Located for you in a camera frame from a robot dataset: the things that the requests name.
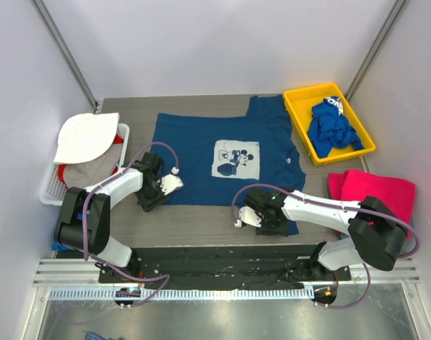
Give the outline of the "dark blue mickey t shirt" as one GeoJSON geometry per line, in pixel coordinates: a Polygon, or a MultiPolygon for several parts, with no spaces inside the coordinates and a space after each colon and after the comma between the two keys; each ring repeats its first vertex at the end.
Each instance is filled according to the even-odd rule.
{"type": "Polygon", "coordinates": [[[302,190],[306,175],[291,133],[282,96],[253,96],[246,114],[233,118],[160,113],[151,151],[166,172],[177,165],[184,183],[168,203],[229,206],[253,183],[302,190]]]}

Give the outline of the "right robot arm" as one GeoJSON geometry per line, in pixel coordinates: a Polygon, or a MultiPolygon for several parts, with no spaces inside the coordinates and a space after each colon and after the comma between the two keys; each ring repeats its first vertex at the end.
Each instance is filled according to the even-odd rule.
{"type": "Polygon", "coordinates": [[[318,280],[355,264],[391,271],[408,236],[408,224],[372,196],[342,201],[271,185],[251,185],[248,189],[234,218],[236,227],[250,225],[262,232],[275,232],[290,221],[309,222],[345,235],[335,242],[322,242],[310,256],[308,269],[318,280]]]}

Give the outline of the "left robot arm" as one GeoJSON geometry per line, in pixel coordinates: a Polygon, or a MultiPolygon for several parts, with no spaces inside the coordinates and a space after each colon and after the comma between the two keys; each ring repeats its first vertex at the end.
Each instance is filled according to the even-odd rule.
{"type": "Polygon", "coordinates": [[[57,218],[55,242],[73,250],[87,250],[89,255],[116,266],[115,274],[123,282],[133,282],[140,266],[133,250],[111,236],[111,209],[131,194],[145,212],[164,204],[167,195],[160,188],[163,173],[163,158],[146,152],[125,173],[119,171],[107,178],[105,186],[98,183],[91,188],[69,188],[57,218]]]}

